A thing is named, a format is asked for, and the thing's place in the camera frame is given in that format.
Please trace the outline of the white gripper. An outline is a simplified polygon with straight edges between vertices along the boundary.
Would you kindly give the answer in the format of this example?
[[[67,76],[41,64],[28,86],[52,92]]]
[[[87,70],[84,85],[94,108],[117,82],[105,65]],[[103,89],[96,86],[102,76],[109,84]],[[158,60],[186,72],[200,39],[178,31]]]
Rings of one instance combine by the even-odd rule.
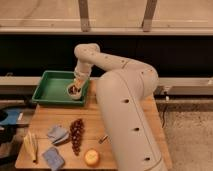
[[[74,70],[75,81],[78,83],[85,83],[92,72],[91,66],[76,66]],[[74,84],[74,93],[79,93],[81,86]]]

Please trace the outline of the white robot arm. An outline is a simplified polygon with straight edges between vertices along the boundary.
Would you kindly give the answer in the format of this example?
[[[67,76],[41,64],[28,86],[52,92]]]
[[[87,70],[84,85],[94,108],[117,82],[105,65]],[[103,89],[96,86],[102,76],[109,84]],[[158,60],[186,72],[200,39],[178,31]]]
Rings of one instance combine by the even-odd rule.
[[[141,100],[158,84],[155,68],[147,63],[102,53],[95,44],[79,44],[75,75],[90,76],[93,66],[104,70],[96,83],[96,99],[118,171],[168,171]]]

